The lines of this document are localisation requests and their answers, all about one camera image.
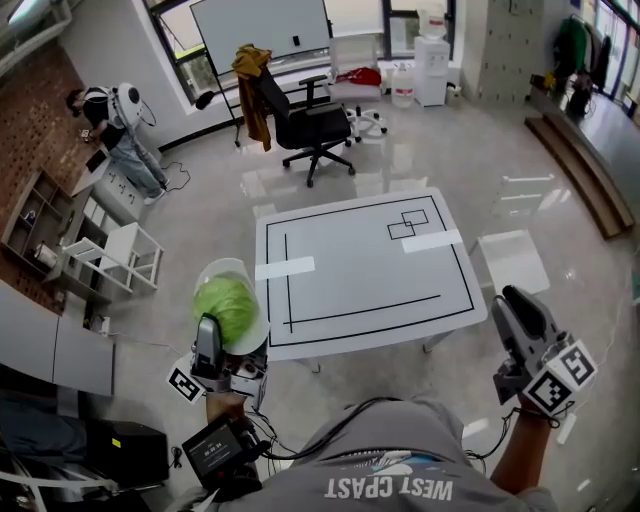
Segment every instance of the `glossy floor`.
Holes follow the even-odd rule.
[[[143,342],[167,344],[179,353],[189,350],[196,327],[191,296],[198,274],[222,257],[240,258],[253,268],[255,223],[261,215],[433,186],[442,192],[471,248],[478,236],[507,230],[491,215],[502,176],[551,173],[556,178],[540,209],[516,219],[525,224],[518,229],[529,230],[550,281],[538,296],[562,328],[584,340],[596,361],[606,363],[566,445],[550,443],[542,483],[551,488],[561,510],[585,510],[605,491],[615,490],[638,453],[640,353],[629,300],[634,242],[602,240],[561,170],[525,128],[524,111],[486,111],[466,103],[426,110],[417,105],[398,110],[383,103],[380,111],[389,127],[386,136],[370,134],[361,144],[336,150],[354,163],[358,174],[350,177],[346,168],[324,162],[313,189],[305,185],[308,160],[285,170],[281,159],[291,152],[274,144],[264,153],[261,144],[247,139],[238,150],[233,130],[165,155],[165,165],[181,162],[191,182],[158,202],[143,224],[166,249],[159,288],[110,307],[112,330],[132,338],[119,337],[115,398],[99,407],[111,418],[166,432],[172,445],[203,427],[204,405],[190,406],[164,382],[176,353]],[[169,173],[173,186],[184,182],[186,175],[179,174],[177,166]],[[472,262],[483,282],[488,272],[481,254],[474,252]],[[613,336],[615,344],[607,353]],[[465,440],[466,447],[483,452],[498,439],[500,418],[509,409],[499,406],[492,384],[493,372],[504,359],[489,318],[455,332],[429,355],[417,340],[321,358],[318,375],[296,362],[273,363],[263,412],[281,439],[299,449],[346,404],[372,396],[426,393],[446,403],[465,424],[489,420],[487,429]],[[488,461],[489,471],[500,453]],[[590,485],[578,492],[587,479]],[[182,469],[172,469],[171,492],[195,484],[186,461]]]

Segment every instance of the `black box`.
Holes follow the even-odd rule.
[[[167,436],[130,421],[87,423],[87,462],[122,487],[169,478]]]

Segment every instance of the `small screen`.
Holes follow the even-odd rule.
[[[242,447],[229,425],[223,425],[191,448],[189,455],[198,475],[206,476],[241,452]]]

